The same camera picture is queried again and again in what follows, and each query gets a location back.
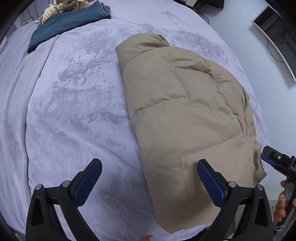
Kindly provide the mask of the right hand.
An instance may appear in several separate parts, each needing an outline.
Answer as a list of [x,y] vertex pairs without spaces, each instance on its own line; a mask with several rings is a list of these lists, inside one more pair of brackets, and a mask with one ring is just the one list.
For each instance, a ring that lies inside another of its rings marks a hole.
[[[285,188],[286,183],[287,180],[282,180],[280,185]],[[293,206],[296,207],[296,199],[294,199],[292,203]],[[285,215],[285,194],[284,192],[281,192],[277,200],[275,211],[273,213],[273,219],[276,222],[280,222],[285,217]]]

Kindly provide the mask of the left hand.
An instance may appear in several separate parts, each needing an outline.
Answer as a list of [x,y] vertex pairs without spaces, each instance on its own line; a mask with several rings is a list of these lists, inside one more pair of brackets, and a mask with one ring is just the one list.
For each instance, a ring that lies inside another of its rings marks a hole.
[[139,239],[137,239],[136,241],[150,241],[150,239],[153,237],[153,235],[147,235],[144,237],[141,237]]

